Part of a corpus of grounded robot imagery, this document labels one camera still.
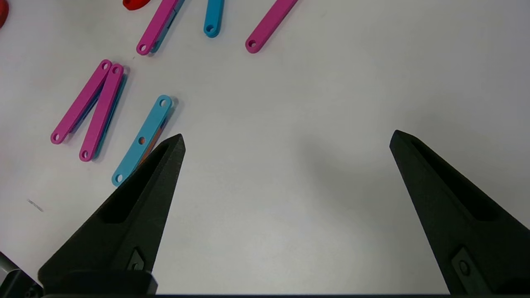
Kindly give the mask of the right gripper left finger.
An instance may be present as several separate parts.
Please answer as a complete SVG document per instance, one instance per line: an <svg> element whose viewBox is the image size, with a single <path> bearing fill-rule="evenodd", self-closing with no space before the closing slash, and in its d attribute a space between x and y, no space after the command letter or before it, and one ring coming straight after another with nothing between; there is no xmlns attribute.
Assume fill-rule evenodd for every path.
<svg viewBox="0 0 530 298"><path fill-rule="evenodd" d="M186 146L167 138L39 269L40 274L125 270L136 251L152 270Z"/></svg>

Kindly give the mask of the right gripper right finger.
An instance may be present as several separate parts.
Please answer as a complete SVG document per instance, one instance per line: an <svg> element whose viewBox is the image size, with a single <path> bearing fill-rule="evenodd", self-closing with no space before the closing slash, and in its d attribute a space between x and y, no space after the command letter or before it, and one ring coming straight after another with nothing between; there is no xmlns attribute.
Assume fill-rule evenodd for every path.
<svg viewBox="0 0 530 298"><path fill-rule="evenodd" d="M389 147L449 292L527 296L528 228L413 135Z"/></svg>

